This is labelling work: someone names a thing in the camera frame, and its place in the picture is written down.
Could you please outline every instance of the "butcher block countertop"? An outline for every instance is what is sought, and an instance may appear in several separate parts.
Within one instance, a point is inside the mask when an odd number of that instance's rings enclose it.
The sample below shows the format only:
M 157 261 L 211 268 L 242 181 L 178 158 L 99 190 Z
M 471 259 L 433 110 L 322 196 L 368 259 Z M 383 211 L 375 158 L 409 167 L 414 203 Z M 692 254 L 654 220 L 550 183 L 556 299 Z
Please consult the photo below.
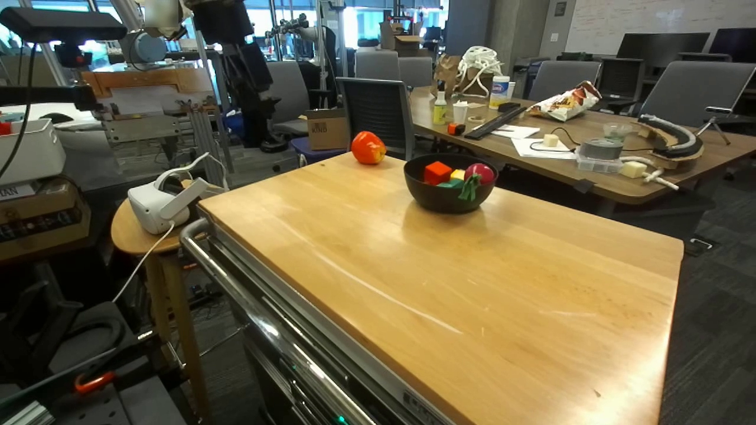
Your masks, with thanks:
M 200 203 L 459 422 L 657 422 L 682 243 L 494 189 L 422 210 L 350 152 Z

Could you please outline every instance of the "paper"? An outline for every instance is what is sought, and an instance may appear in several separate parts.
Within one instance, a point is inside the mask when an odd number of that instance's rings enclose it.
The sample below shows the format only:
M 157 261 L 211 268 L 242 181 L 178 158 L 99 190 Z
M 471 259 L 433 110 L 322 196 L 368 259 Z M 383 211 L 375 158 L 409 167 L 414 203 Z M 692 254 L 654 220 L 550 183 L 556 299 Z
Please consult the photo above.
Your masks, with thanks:
M 500 128 L 494 130 L 494 135 L 511 136 L 511 139 L 525 139 L 525 136 L 532 136 L 536 132 L 540 132 L 540 128 L 500 124 Z
M 563 141 L 556 145 L 543 144 L 543 139 L 511 136 L 512 145 L 525 158 L 556 158 L 556 161 L 574 161 L 574 150 L 569 150 Z

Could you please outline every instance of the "computer monitor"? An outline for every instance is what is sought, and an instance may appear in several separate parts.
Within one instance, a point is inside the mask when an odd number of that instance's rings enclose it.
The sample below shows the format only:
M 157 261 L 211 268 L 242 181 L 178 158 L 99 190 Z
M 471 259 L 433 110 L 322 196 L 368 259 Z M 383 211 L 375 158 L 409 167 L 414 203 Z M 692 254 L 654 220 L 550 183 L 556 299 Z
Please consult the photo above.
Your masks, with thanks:
M 681 51 L 702 51 L 708 32 L 627 32 L 616 57 L 641 57 L 646 71 L 657 74 Z
M 756 27 L 719 27 L 708 51 L 729 53 L 733 61 L 756 63 Z

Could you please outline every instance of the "orange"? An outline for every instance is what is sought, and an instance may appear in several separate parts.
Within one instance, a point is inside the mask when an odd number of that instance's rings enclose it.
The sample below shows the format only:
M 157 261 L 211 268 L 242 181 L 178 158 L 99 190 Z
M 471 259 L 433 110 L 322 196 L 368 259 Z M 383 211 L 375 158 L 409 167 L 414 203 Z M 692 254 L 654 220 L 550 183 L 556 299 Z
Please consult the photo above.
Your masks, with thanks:
M 362 164 L 377 164 L 386 155 L 386 144 L 375 132 L 356 132 L 353 139 L 353 155 Z

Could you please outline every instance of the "table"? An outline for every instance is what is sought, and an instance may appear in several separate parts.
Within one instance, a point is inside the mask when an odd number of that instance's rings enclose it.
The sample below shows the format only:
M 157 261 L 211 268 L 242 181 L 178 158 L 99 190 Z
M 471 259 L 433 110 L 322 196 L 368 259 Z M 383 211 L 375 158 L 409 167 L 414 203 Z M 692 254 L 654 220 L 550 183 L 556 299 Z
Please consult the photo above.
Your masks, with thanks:
M 113 215 L 112 239 L 120 253 L 133 257 L 142 257 L 158 241 L 158 235 L 152 235 L 142 229 L 127 197 L 118 204 Z M 162 341 L 171 340 L 171 318 L 174 321 L 185 360 L 187 360 L 187 374 L 191 381 L 197 414 L 200 420 L 213 420 L 206 374 L 200 371 L 200 355 L 198 355 L 191 311 L 187 302 L 187 287 L 181 282 L 181 268 L 174 259 L 178 248 L 180 248 L 180 239 L 178 239 L 178 230 L 173 230 L 145 259 L 152 318 L 157 321 L 154 325 Z
M 402 164 L 346 152 L 200 215 L 455 422 L 657 422 L 682 243 L 506 189 L 427 211 Z
M 506 136 L 488 135 L 480 141 L 451 136 L 451 135 L 447 135 L 445 124 L 433 124 L 431 97 L 433 93 L 426 87 L 414 90 L 409 97 L 412 117 L 414 117 L 416 128 L 427 130 L 427 132 L 442 136 L 445 141 L 473 149 L 481 155 L 500 158 L 511 164 L 525 167 L 529 172 L 536 172 L 540 176 L 548 176 L 548 178 L 556 178 L 563 183 L 591 183 L 591 193 L 602 197 L 608 203 L 604 208 L 646 204 L 646 203 L 653 203 L 653 201 L 672 193 L 672 189 L 667 189 L 661 183 L 646 183 L 641 178 L 629 178 L 621 174 L 602 174 L 602 172 L 578 170 L 574 164 L 574 161 L 522 158 L 522 155 L 517 155 L 514 145 Z M 556 128 L 564 128 L 576 141 L 587 141 L 587 139 L 602 136 L 604 124 L 634 124 L 634 122 L 636 122 L 634 117 L 588 110 L 584 115 L 571 117 L 569 122 L 557 122 L 557 121 L 548 121 L 548 117 L 525 117 L 517 124 L 540 128 L 540 132 L 552 132 Z M 698 183 L 698 181 L 720 172 L 722 167 L 733 164 L 735 161 L 756 152 L 756 136 L 750 136 L 750 135 L 728 132 L 728 139 L 733 141 L 729 145 L 714 130 L 705 132 L 702 139 L 705 139 L 702 158 L 698 158 L 692 167 L 663 172 L 667 178 L 672 178 L 681 185 L 689 185 L 689 183 Z M 639 155 L 639 152 L 649 155 L 649 149 L 636 150 L 636 149 L 648 145 L 641 136 L 629 136 L 629 145 L 634 149 L 634 150 L 629 150 L 634 155 Z

